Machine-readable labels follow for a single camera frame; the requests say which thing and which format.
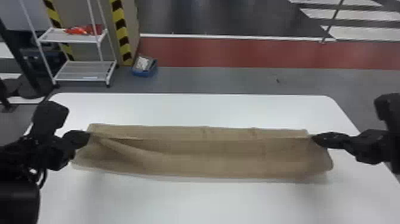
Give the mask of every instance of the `red object on shelf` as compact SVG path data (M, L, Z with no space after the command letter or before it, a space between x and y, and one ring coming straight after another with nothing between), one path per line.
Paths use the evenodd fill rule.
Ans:
M103 25L96 24L95 29L96 29L97 35L101 35L103 33ZM72 35L95 35L95 32L93 31L93 26L91 24L89 24L87 26L71 27L71 28L65 29L65 32L72 34Z
M97 35L101 35L102 32L103 32L103 25L101 25L101 24L96 24L96 25L95 25L95 28L96 28L96 33L97 33ZM85 27L85 31L86 31L88 34L90 34L90 35L94 35L94 34L95 34L95 32L93 31L93 26L92 26L91 24L89 24L89 25L87 25L87 26Z
M87 35L88 34L87 31L85 31L85 29L82 27L71 27L71 28L65 29L65 32L69 33L69 34L73 34L73 35L76 35L76 34Z

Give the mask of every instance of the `gray floor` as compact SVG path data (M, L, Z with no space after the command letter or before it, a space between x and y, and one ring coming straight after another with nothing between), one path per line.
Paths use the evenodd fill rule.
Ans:
M199 94L301 94L332 97L359 130L385 128L373 100L400 91L400 71L342 69L250 69L161 67L151 78L134 77L122 67L112 87L103 83L61 83L57 92L132 92ZM17 139L29 125L34 105L0 115L0 145Z

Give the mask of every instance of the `red floor stripe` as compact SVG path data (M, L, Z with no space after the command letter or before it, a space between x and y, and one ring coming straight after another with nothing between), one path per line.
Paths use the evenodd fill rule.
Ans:
M167 67L400 69L400 43L141 38L138 52Z

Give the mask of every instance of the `white table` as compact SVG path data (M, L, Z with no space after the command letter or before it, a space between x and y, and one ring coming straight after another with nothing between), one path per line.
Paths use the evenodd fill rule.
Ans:
M90 123L307 128L358 133L322 96L191 94L58 94L70 109L57 134ZM51 172L39 223L398 223L400 185L380 164L331 150L335 168L307 183Z

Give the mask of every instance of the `shelf rack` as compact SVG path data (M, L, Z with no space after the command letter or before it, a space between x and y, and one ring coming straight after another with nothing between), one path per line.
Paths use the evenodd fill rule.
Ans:
M96 22L93 16L93 9L90 0L86 0L87 7L89 9L90 22L92 24L92 28L94 31L94 35L71 35L64 31L64 29L54 28L52 26L51 20L49 19L50 28L42 34L40 37L36 36L35 28L32 25L32 21L30 19L29 13L26 10L25 4L23 0L19 0L22 10L27 18L29 27L33 33L33 38L35 39L36 46L39 48L40 55L45 64L46 70L49 74L49 77L54 86L58 86L57 81L95 81L95 82L105 82L107 87L110 87L110 79L113 75L115 68L117 67L117 59L115 56L115 50L111 41L110 33L108 32L107 23L105 21L104 12L99 0L96 0L102 24L105 29L101 34L97 34ZM105 37L108 37L112 56L114 57L113 61L104 61L103 54L101 51L101 43ZM99 61L70 61L67 54L64 52L64 55L67 61L60 68L57 74L53 74L50 66L47 62L45 54L42 49L41 43L58 43L61 49L61 43L86 43L86 44L95 44L98 50Z

